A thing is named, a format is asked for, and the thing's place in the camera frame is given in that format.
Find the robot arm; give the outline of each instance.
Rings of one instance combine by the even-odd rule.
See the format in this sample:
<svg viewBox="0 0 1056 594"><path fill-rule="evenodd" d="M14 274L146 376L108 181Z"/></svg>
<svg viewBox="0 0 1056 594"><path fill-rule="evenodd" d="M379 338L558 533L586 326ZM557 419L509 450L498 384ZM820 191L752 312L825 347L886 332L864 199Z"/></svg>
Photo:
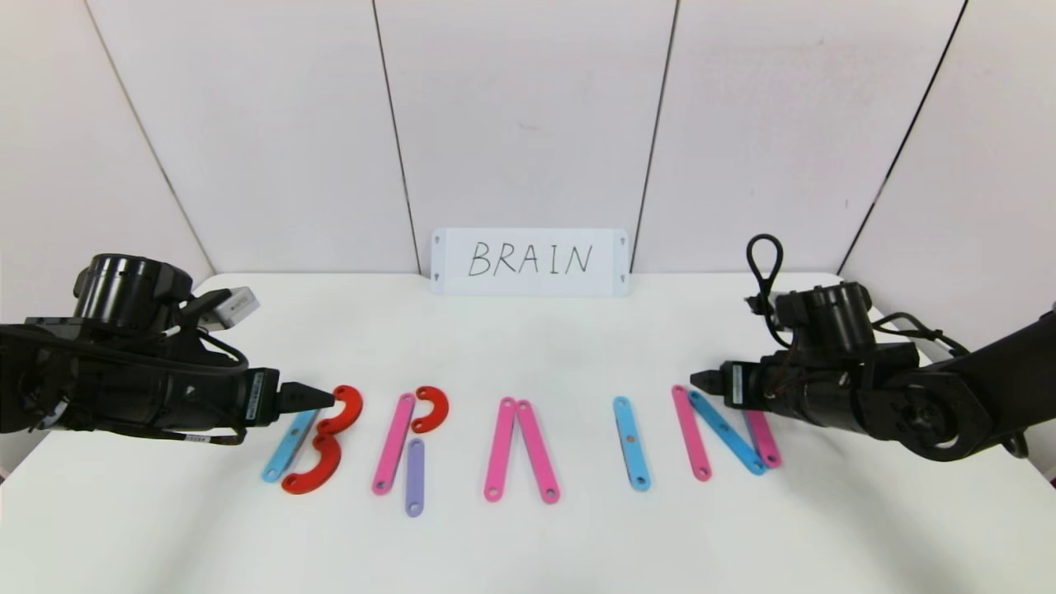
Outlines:
<svg viewBox="0 0 1056 594"><path fill-rule="evenodd" d="M195 298L180 268L103 254L77 277L74 296L72 317L0 326L0 432L100 429L235 445L247 427L334 404L321 390L280 386L278 370L250 369L208 334L257 309L246 287ZM184 432L218 427L234 434Z"/></svg>
<svg viewBox="0 0 1056 594"><path fill-rule="evenodd" d="M778 260L763 279L752 247L774 243ZM1016 457L1027 453L1023 430L1056 417L1056 314L975 353L921 324L907 314L870 322L869 294L857 283L771 294L780 267L780 243L757 236L749 262L760 292L748 299L788 348L758 363L725 361L690 382L723 396L731 408L765 410L823 427L838 427L894 440L919 456L959 460L1003 444ZM892 332L890 319L916 330ZM792 332L784 342L778 331ZM920 367L911 342L876 344L874 331L940 340L953 358Z"/></svg>

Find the white table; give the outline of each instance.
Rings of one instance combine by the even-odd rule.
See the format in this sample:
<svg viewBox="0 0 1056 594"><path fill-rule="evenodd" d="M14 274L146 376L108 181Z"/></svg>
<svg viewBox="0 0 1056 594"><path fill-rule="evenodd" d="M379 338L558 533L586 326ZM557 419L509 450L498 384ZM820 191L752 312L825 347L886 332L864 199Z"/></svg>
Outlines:
<svg viewBox="0 0 1056 594"><path fill-rule="evenodd" d="M836 280L787 274L777 289ZM672 384L775 349L741 300L756 291L749 275L636 275L625 299L444 298L403 275L221 275L205 287L243 284L262 308L223 338L286 380L364 394L337 474L301 497L261 481L289 417L234 448L55 433L3 486L3 592L1056 588L1056 495L1000 448L943 464L772 417L785 467L755 477L701 423L714 478L691 476ZM426 506L412 519L402 467L390 495L370 484L395 398L427 384L447 391L451 415L425 437ZM627 483L620 394L637 413L648 493ZM555 505L541 501L516 434L505 498L484 500L504 395L535 404ZM296 467L315 460L306 448Z"/></svg>

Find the pink plastic bar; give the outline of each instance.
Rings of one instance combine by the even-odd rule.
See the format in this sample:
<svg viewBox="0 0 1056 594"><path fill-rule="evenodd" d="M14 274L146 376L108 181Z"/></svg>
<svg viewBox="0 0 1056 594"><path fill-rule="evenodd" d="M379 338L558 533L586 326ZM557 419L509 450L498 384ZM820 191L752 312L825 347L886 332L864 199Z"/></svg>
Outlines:
<svg viewBox="0 0 1056 594"><path fill-rule="evenodd" d="M766 413L761 410L746 410L744 421L748 422L748 432L752 434L752 443L755 444L755 451L762 459L762 463L770 468L780 466L781 452L777 451L777 442L770 432Z"/></svg>
<svg viewBox="0 0 1056 594"><path fill-rule="evenodd" d="M506 489L506 466L510 462L516 407L517 402L513 398L503 398L498 403L498 420L495 421L495 437L491 441L491 458L488 460L488 478L484 481L484 498L491 502L502 499Z"/></svg>
<svg viewBox="0 0 1056 594"><path fill-rule="evenodd" d="M558 479L553 476L543 433L539 430L539 423L535 422L535 413L530 402L517 401L517 421L521 422L521 432L525 437L528 459L531 460L531 468L535 472L539 494L543 496L545 503L557 503L561 499L561 489L558 488Z"/></svg>
<svg viewBox="0 0 1056 594"><path fill-rule="evenodd" d="M690 394L682 386L671 389L675 401L675 411L678 413L678 424L682 427L682 439L685 440L685 451L690 454L690 469L698 481L712 478L712 465L708 462L704 442L700 439L700 428L697 427L697 416L690 405Z"/></svg>
<svg viewBox="0 0 1056 594"><path fill-rule="evenodd" d="M392 490L396 478L396 467L403 454L403 442L407 441L407 429L411 426L411 415L414 414L414 394L407 393L399 397L393 424L389 427L389 437L381 449L381 460L378 461L378 471L374 475L371 488L377 495Z"/></svg>

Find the red curved piece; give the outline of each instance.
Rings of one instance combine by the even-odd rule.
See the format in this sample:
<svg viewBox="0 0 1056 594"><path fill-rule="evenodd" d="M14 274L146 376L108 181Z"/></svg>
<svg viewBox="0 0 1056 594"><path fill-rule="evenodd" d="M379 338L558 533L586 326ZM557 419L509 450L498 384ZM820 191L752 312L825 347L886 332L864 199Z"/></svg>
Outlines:
<svg viewBox="0 0 1056 594"><path fill-rule="evenodd" d="M433 410L421 419L415 419L411 423L411 430L415 433L428 433L440 426L448 417L448 396L439 388L422 386L415 390L414 394L419 401L433 403Z"/></svg>
<svg viewBox="0 0 1056 594"><path fill-rule="evenodd" d="M319 463L304 474L291 474L282 480L282 489L291 495L304 495L322 486L329 479L337 465L341 462L341 446L334 435L320 433L312 440L312 445L319 450Z"/></svg>
<svg viewBox="0 0 1056 594"><path fill-rule="evenodd" d="M316 431L320 434L334 435L344 431L363 412L363 396L352 386L334 388L334 397L344 403L344 409L337 416L323 419L316 425Z"/></svg>

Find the white wall panel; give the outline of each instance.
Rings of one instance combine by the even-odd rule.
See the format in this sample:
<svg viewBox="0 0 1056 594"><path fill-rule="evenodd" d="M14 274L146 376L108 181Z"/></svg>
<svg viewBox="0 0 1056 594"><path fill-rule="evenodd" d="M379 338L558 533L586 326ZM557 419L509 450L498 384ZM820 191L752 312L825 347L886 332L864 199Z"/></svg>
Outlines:
<svg viewBox="0 0 1056 594"><path fill-rule="evenodd" d="M218 271L417 271L369 0L89 5Z"/></svg>
<svg viewBox="0 0 1056 594"><path fill-rule="evenodd" d="M0 320L73 313L98 253L212 271L80 2L0 2ZM15 466L44 432L0 435Z"/></svg>
<svg viewBox="0 0 1056 594"><path fill-rule="evenodd" d="M977 349L1056 301L1056 4L970 0L845 276ZM1056 478L1056 425L1027 432Z"/></svg>
<svg viewBox="0 0 1056 594"><path fill-rule="evenodd" d="M747 270L769 231L835 272L961 5L684 0L634 270Z"/></svg>
<svg viewBox="0 0 1056 594"><path fill-rule="evenodd" d="M674 0L378 0L418 247L445 226L634 234Z"/></svg>

